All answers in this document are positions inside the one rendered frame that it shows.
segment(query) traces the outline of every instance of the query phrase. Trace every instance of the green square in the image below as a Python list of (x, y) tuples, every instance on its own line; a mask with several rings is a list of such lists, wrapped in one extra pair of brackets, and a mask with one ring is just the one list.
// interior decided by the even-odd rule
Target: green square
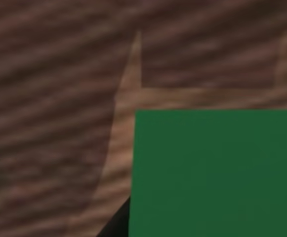
[(138, 111), (130, 237), (287, 237), (287, 110)]

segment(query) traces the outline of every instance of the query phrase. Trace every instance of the striped brown texture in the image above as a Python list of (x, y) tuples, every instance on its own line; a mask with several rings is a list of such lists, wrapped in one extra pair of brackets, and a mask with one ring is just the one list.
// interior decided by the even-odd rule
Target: striped brown texture
[(129, 195), (137, 108), (287, 108), (287, 25), (271, 89), (142, 88), (140, 36), (119, 84), (133, 8), (99, 2), (0, 1), (0, 237), (94, 237)]

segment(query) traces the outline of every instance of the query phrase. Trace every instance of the green block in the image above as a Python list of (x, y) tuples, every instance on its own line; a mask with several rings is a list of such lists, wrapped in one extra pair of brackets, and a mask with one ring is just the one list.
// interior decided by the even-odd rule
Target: green block
[(287, 237), (287, 110), (138, 111), (130, 237)]

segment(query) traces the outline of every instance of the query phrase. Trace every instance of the brown background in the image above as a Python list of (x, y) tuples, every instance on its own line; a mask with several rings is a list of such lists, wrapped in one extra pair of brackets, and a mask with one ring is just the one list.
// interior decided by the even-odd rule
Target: brown background
[(134, 12), (0, 1), (0, 237), (94, 237), (129, 195), (138, 108), (287, 108), (287, 24), (272, 88), (146, 88)]

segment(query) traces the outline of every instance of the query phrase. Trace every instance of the green surface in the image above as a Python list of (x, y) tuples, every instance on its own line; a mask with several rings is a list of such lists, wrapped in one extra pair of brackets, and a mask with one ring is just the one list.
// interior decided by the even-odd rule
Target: green surface
[(138, 111), (130, 237), (287, 237), (287, 110)]

